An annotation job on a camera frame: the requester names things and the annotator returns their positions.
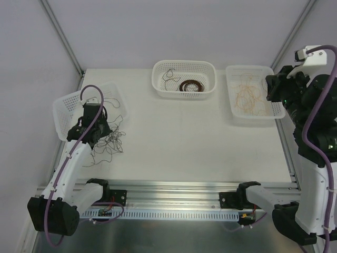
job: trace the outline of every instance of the perforated basket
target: perforated basket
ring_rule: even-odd
[[[204,91],[179,91],[179,86],[186,80],[200,82]],[[153,67],[152,86],[164,98],[205,99],[216,89],[216,85],[215,68],[208,62],[165,60],[157,62]]]
[[[128,119],[128,109],[123,94],[113,82],[97,85],[103,92],[104,106],[107,109],[108,118],[114,119],[121,115],[123,123]],[[53,103],[53,117],[58,137],[66,141],[68,131],[73,127],[77,119],[83,115],[83,107],[80,102],[80,93],[77,91],[63,96]],[[88,102],[101,102],[101,96],[95,88],[88,88],[83,92],[83,99]]]
[[[244,119],[281,119],[285,110],[281,102],[267,101],[265,77],[273,75],[270,67],[233,65],[226,68],[227,88],[234,116]]]

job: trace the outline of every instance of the perforated metal strip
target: perforated metal strip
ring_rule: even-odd
[[[100,208],[90,208],[81,215],[81,219],[109,219],[116,217],[120,211],[111,210],[109,217],[98,216]],[[239,213],[235,211],[180,211],[180,210],[138,210],[127,209],[119,219],[136,220],[213,220],[238,221]]]

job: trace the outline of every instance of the gray floor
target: gray floor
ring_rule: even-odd
[[[38,236],[34,253],[111,252],[111,253],[232,253],[295,252],[297,244],[279,234],[270,217],[253,229],[228,232],[238,224],[210,221],[117,220],[107,225],[84,222],[62,245],[48,246],[44,233]]]

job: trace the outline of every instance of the white wall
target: white wall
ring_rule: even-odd
[[[292,43],[286,56],[277,66],[277,71],[284,65],[294,64],[294,51],[303,48],[306,45],[324,45],[331,44],[337,46],[337,1],[336,0],[320,0],[314,8],[311,15],[308,17],[303,28],[300,30],[296,39]],[[334,62],[334,54],[328,53],[328,65],[320,70],[317,74],[330,74]],[[282,124],[286,131],[287,142],[292,152],[293,161],[297,168],[302,168],[299,162],[298,148],[293,138],[294,125],[287,115],[282,120]],[[337,251],[337,242],[333,242],[331,252]]]
[[[307,0],[49,0],[83,68],[271,65]]]
[[[78,75],[37,0],[0,3],[0,248],[14,252],[27,203],[51,172],[52,102]]]

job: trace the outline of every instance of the cable tie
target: cable tie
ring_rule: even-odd
[[[329,187],[326,188],[329,192],[337,194],[337,189],[330,189]]]
[[[322,225],[322,228],[323,228],[324,230],[327,230],[329,233],[331,233],[331,231],[332,231],[331,228],[327,228],[327,227],[325,227],[324,225]]]

